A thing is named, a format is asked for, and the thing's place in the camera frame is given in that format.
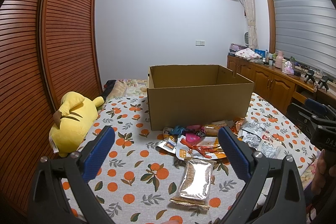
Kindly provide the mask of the person's right hand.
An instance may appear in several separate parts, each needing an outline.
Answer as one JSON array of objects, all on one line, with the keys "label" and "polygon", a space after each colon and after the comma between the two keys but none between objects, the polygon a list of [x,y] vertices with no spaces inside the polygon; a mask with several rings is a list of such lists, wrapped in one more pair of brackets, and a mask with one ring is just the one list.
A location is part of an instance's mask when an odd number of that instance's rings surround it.
[{"label": "person's right hand", "polygon": [[331,177],[335,177],[335,165],[327,168],[325,153],[326,151],[323,149],[321,154],[319,155],[315,168],[314,179],[311,183],[311,190],[314,195],[320,194],[321,190],[325,186],[327,174],[329,174]]}]

